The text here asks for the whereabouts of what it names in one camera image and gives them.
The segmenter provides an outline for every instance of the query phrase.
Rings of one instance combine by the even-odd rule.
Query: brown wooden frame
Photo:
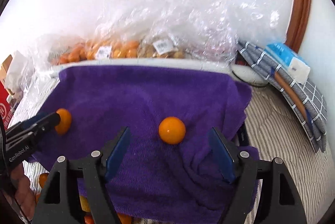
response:
[[[286,45],[295,52],[299,51],[304,39],[311,8],[311,0],[294,0],[292,15],[287,30]]]

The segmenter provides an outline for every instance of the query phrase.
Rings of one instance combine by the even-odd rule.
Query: blue tissue package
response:
[[[283,43],[268,44],[265,51],[270,54],[298,82],[307,81],[311,68],[297,53]]]

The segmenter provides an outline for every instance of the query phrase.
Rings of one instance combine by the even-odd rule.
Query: purple cloth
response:
[[[84,157],[129,126],[131,144],[107,184],[116,211],[183,224],[217,223],[234,186],[223,182],[207,133],[217,127],[228,140],[234,137],[245,120],[249,86],[226,74],[137,66],[72,67],[59,77],[41,111],[66,108],[73,121],[64,136],[48,133],[34,154],[47,170],[58,156]],[[168,116],[185,123],[179,145],[159,138],[158,126]],[[257,149],[243,150],[258,159]]]

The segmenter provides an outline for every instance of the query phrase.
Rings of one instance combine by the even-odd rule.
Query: price tag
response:
[[[111,46],[100,46],[97,53],[95,54],[96,60],[109,59],[111,56]]]
[[[174,50],[173,43],[169,40],[158,40],[154,42],[153,47],[157,51],[158,55],[170,52]]]

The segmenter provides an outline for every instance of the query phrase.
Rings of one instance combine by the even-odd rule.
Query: red box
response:
[[[13,114],[10,111],[10,106],[7,103],[8,92],[0,83],[0,115],[5,126],[5,130],[8,128],[8,124],[12,119]]]

